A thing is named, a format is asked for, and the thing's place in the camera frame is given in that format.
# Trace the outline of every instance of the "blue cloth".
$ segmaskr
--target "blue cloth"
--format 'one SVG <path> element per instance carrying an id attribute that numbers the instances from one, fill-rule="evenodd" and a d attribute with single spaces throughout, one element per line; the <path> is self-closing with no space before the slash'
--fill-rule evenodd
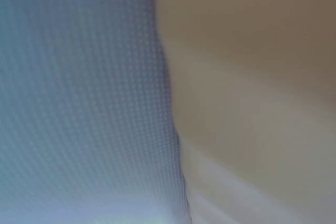
<path id="1" fill-rule="evenodd" d="M 0 223 L 188 223 L 153 0 L 0 0 Z"/>

